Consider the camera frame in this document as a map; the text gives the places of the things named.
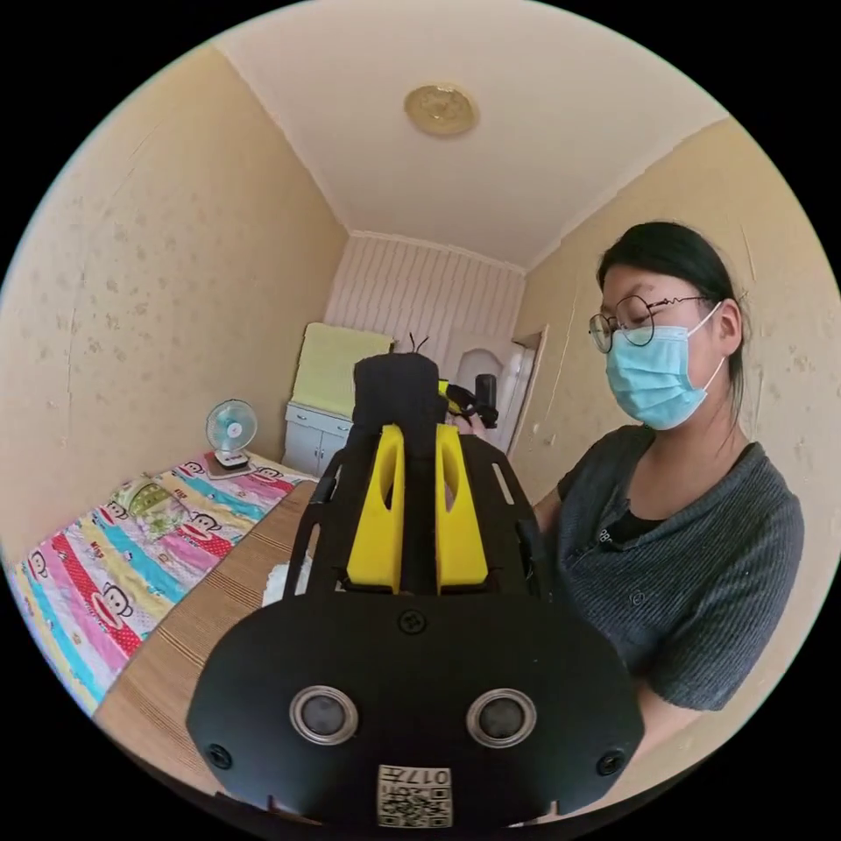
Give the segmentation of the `person's right hand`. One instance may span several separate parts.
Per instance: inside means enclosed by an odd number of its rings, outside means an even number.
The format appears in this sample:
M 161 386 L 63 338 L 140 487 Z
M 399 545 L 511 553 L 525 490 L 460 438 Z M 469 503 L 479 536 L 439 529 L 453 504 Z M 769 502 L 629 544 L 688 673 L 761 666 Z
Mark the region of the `person's right hand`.
M 455 425 L 465 457 L 491 459 L 505 456 L 505 451 L 491 440 L 491 433 L 477 415 L 473 414 L 467 418 L 457 416 Z

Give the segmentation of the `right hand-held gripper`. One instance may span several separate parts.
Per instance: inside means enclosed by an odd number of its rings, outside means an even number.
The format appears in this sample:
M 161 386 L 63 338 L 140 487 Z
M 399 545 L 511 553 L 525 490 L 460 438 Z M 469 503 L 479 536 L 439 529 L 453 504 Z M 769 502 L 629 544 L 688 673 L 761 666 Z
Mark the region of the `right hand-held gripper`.
M 447 411 L 465 418 L 477 415 L 486 428 L 498 425 L 497 386 L 475 385 L 471 392 L 460 385 L 452 385 L 447 379 L 440 379 L 438 390 L 447 404 Z

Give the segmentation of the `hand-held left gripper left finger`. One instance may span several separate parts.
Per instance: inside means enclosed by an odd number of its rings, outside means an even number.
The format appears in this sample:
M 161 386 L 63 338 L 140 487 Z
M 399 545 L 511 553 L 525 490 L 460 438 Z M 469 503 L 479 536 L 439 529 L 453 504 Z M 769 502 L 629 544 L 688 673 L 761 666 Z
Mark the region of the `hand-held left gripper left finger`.
M 406 452 L 396 425 L 383 428 L 346 567 L 352 586 L 399 586 Z

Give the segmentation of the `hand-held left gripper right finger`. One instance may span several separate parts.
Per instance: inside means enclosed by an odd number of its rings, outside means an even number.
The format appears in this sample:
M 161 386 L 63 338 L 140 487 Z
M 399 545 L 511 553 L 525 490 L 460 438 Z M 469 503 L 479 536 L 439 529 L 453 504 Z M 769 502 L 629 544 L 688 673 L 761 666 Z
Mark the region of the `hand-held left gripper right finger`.
M 484 586 L 488 565 L 458 429 L 435 438 L 435 561 L 439 590 Z

